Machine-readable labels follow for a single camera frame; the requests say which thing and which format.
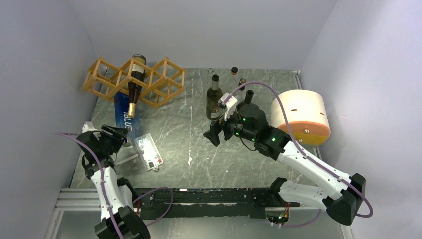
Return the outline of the blue labelled clear bottle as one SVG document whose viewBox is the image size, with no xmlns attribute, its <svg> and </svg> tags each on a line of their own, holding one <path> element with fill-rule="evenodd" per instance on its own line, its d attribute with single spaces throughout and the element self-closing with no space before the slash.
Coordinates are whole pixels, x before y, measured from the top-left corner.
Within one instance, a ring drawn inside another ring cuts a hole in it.
<svg viewBox="0 0 422 239">
<path fill-rule="evenodd" d="M 117 92 L 114 96 L 115 124 L 118 128 L 125 128 L 129 133 L 124 141 L 124 147 L 130 147 L 133 139 L 133 118 L 129 116 L 129 96 L 122 92 Z"/>
</svg>

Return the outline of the dark bottle silver cap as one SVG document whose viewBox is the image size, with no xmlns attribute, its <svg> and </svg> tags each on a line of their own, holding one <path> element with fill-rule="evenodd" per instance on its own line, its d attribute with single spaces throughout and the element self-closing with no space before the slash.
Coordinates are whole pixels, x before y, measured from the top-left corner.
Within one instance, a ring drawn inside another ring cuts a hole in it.
<svg viewBox="0 0 422 239">
<path fill-rule="evenodd" d="M 219 100 L 222 97 L 222 89 L 219 87 L 219 75 L 212 76 L 211 87 L 206 92 L 206 117 L 209 120 L 216 120 L 220 116 L 221 107 Z"/>
</svg>

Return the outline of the clear round glass bottle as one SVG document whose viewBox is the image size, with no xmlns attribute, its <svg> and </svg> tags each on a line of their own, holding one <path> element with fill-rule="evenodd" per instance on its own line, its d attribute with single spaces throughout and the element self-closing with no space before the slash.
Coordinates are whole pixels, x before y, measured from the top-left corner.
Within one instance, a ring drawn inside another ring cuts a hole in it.
<svg viewBox="0 0 422 239">
<path fill-rule="evenodd" d="M 237 79 L 238 71 L 239 69 L 235 66 L 231 68 L 230 73 L 227 76 L 227 83 L 224 89 L 225 92 L 231 93 L 233 89 L 235 89 L 238 86 L 238 79 Z"/>
</svg>

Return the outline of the dark green wine bottle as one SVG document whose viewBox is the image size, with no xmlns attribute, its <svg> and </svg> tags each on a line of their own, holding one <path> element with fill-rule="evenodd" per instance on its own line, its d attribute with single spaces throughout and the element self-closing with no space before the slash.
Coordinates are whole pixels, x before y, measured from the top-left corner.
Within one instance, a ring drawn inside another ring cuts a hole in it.
<svg viewBox="0 0 422 239">
<path fill-rule="evenodd" d="M 247 90 L 244 98 L 244 104 L 250 104 L 252 102 L 252 98 L 254 96 L 253 90 Z"/>
</svg>

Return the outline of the clear whisky bottle black label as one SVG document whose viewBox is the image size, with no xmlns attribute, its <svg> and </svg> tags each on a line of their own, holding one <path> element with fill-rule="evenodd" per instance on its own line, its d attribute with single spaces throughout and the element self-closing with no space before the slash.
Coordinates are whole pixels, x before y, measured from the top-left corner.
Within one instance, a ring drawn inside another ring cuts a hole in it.
<svg viewBox="0 0 422 239">
<path fill-rule="evenodd" d="M 238 82 L 238 87 L 240 91 L 244 91 L 245 90 L 245 86 L 243 84 L 245 84 L 247 82 L 247 80 L 245 78 L 241 78 Z"/>
</svg>

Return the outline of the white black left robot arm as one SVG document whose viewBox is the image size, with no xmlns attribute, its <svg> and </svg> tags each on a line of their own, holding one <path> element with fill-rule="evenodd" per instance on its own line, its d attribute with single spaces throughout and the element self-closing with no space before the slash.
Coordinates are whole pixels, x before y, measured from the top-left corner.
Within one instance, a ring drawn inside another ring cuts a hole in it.
<svg viewBox="0 0 422 239">
<path fill-rule="evenodd" d="M 100 201 L 100 223 L 94 230 L 100 239 L 149 239 L 145 222 L 137 215 L 133 205 L 138 193 L 124 177 L 115 171 L 113 154 L 117 154 L 126 141 L 127 128 L 103 125 L 94 128 L 86 122 L 76 141 L 84 156 L 85 176 L 94 184 Z"/>
</svg>

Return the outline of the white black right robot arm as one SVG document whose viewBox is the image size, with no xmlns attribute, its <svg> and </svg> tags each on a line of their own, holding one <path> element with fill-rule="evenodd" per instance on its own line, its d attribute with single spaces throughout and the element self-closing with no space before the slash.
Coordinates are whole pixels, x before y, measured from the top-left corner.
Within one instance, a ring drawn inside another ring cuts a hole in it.
<svg viewBox="0 0 422 239">
<path fill-rule="evenodd" d="M 323 211 L 336 222 L 352 224 L 364 201 L 366 179 L 359 173 L 349 175 L 323 162 L 284 131 L 268 124 L 266 115 L 256 104 L 244 105 L 239 113 L 221 116 L 210 123 L 203 136 L 214 146 L 233 136 L 254 144 L 255 151 L 276 162 L 284 163 L 315 183 L 302 185 L 278 178 L 272 184 L 269 201 L 274 206 L 284 202 L 309 205 Z"/>
</svg>

